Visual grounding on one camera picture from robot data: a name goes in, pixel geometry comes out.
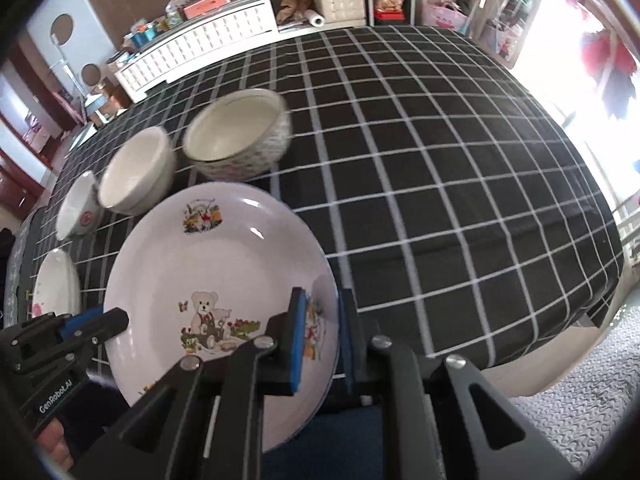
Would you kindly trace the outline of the left hand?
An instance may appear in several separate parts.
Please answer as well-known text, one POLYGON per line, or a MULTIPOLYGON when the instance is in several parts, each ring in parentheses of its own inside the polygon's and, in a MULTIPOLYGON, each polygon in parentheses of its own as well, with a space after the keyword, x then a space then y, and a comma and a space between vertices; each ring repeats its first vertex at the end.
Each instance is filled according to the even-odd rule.
POLYGON ((57 418, 52 419, 37 437, 37 442, 58 466, 69 471, 73 467, 74 460, 68 447, 64 427, 57 418))

